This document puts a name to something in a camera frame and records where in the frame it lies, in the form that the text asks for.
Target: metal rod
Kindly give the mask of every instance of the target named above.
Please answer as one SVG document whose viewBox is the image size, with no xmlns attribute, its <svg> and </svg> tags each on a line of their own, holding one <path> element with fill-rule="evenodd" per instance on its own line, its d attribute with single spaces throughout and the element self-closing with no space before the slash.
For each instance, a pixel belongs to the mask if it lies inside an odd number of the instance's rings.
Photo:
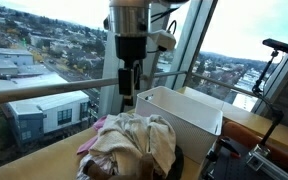
<svg viewBox="0 0 288 180">
<path fill-rule="evenodd" d="M 243 93 L 243 94 L 247 94 L 247 95 L 250 95 L 250 96 L 253 96 L 253 97 L 257 97 L 257 96 L 255 96 L 251 91 L 247 91 L 247 90 L 244 90 L 244 89 L 241 89 L 241 88 L 238 88 L 238 87 L 235 87 L 235 86 L 232 86 L 232 85 L 223 83 L 223 82 L 221 82 L 221 81 L 214 80 L 214 79 L 211 79 L 211 78 L 209 78 L 209 77 L 202 76 L 202 75 L 197 74 L 197 73 L 192 73 L 192 76 L 197 76 L 197 77 L 200 77 L 200 78 L 205 79 L 205 80 L 207 80 L 207 81 L 210 81 L 210 82 L 212 82 L 212 83 L 215 83 L 215 84 L 218 84 L 218 85 L 221 85 L 221 86 L 224 86 L 224 87 L 227 87 L 227 88 L 236 90 L 236 91 L 241 92 L 241 93 Z"/>
<path fill-rule="evenodd" d="M 164 77 L 164 76 L 173 76 L 173 75 L 179 75 L 179 74 L 186 74 L 186 73 L 187 73 L 187 71 L 160 72 L 160 73 L 155 73 L 154 78 Z"/>
<path fill-rule="evenodd" d="M 68 82 L 54 85 L 0 90 L 0 103 L 30 99 L 40 96 L 60 94 L 82 89 L 103 87 L 118 84 L 117 78 Z"/>
</svg>

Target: cloth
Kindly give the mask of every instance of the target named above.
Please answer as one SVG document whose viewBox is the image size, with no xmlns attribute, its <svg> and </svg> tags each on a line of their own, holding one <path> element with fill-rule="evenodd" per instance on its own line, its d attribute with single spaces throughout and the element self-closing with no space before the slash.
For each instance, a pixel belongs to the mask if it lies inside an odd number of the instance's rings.
<svg viewBox="0 0 288 180">
<path fill-rule="evenodd" d="M 99 129 L 101 129 L 105 123 L 106 120 L 106 116 L 101 117 L 100 119 L 98 119 L 92 126 L 92 128 L 94 128 L 96 131 L 98 131 Z M 97 135 L 94 136 L 93 138 L 91 138 L 90 140 L 88 140 L 87 142 L 85 142 L 84 144 L 82 144 L 78 150 L 77 150 L 77 154 L 81 154 L 85 151 L 88 151 L 90 149 L 90 147 L 92 147 L 92 145 L 96 142 L 97 140 Z"/>
<path fill-rule="evenodd" d="M 93 156 L 112 153 L 121 175 L 134 174 L 142 155 L 151 153 L 154 169 L 166 177 L 175 161 L 175 145 L 175 132 L 161 116 L 121 113 L 107 116 L 89 152 Z"/>
<path fill-rule="evenodd" d="M 97 165 L 101 167 L 103 171 L 108 174 L 115 174 L 117 172 L 117 166 L 112 160 L 112 155 L 99 155 L 92 156 L 90 154 L 85 155 L 81 161 L 76 175 L 76 180 L 90 180 L 91 178 L 83 173 L 83 168 L 89 160 L 93 160 Z"/>
</svg>

